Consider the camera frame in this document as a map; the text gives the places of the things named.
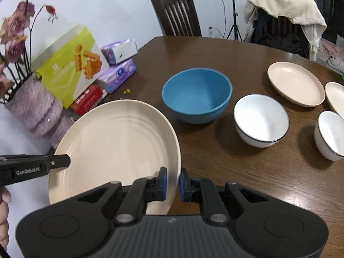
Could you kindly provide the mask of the person's left hand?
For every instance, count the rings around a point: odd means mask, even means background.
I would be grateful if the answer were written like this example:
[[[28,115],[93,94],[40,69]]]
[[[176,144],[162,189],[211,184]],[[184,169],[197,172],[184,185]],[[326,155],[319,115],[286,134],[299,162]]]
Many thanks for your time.
[[[9,203],[11,202],[11,194],[4,188],[1,193],[1,205],[0,205],[0,241],[1,246],[6,250],[9,242]]]

